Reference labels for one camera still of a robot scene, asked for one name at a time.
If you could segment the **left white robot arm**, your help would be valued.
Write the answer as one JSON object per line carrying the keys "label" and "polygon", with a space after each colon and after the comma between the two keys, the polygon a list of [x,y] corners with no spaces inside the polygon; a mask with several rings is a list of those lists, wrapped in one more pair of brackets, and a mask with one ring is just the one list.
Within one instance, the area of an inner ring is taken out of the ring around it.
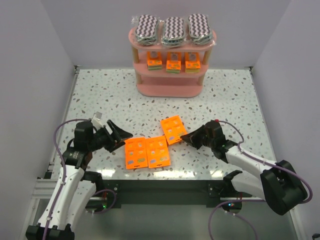
{"label": "left white robot arm", "polygon": [[36,225],[28,226],[28,240],[73,240],[74,225],[90,198],[107,192],[102,175],[87,171],[93,152],[105,149],[112,153],[125,145],[133,135],[111,120],[109,132],[97,117],[76,119],[74,137],[66,150],[59,152],[61,168],[48,205]]}

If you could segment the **orange sponge box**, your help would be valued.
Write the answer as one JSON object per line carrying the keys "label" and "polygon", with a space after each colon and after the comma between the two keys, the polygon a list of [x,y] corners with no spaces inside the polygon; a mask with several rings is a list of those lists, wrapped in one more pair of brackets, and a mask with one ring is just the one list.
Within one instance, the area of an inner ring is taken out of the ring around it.
{"label": "orange sponge box", "polygon": [[180,52],[168,52],[166,56],[166,72],[179,74],[182,68],[182,54]]}
{"label": "orange sponge box", "polygon": [[199,73],[201,69],[200,56],[198,52],[186,52],[185,59],[185,72],[186,73]]}
{"label": "orange sponge box", "polygon": [[147,55],[147,69],[149,71],[162,69],[162,55],[157,51],[148,51]]}

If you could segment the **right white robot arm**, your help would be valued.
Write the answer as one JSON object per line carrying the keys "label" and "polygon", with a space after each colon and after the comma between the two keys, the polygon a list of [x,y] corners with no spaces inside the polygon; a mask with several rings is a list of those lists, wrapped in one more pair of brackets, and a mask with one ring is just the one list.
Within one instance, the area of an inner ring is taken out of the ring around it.
{"label": "right white robot arm", "polygon": [[223,162],[239,167],[224,180],[237,192],[248,193],[265,201],[278,215],[312,199],[312,190],[286,160],[267,160],[242,148],[243,140],[234,142],[223,133],[221,120],[211,120],[180,138],[190,146],[210,148]]}

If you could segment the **striped sponge pack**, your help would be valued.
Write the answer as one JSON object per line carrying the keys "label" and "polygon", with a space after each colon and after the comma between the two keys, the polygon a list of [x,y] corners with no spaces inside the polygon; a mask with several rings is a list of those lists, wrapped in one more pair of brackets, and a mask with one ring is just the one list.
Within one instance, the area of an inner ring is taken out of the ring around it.
{"label": "striped sponge pack", "polygon": [[188,32],[191,42],[198,46],[216,44],[208,17],[201,13],[193,13],[187,17]]}
{"label": "striped sponge pack", "polygon": [[182,17],[168,17],[163,24],[161,44],[165,48],[177,48],[186,44],[186,23]]}
{"label": "striped sponge pack", "polygon": [[151,14],[133,16],[131,23],[134,25],[133,35],[136,42],[142,46],[156,45],[159,22],[159,19]]}

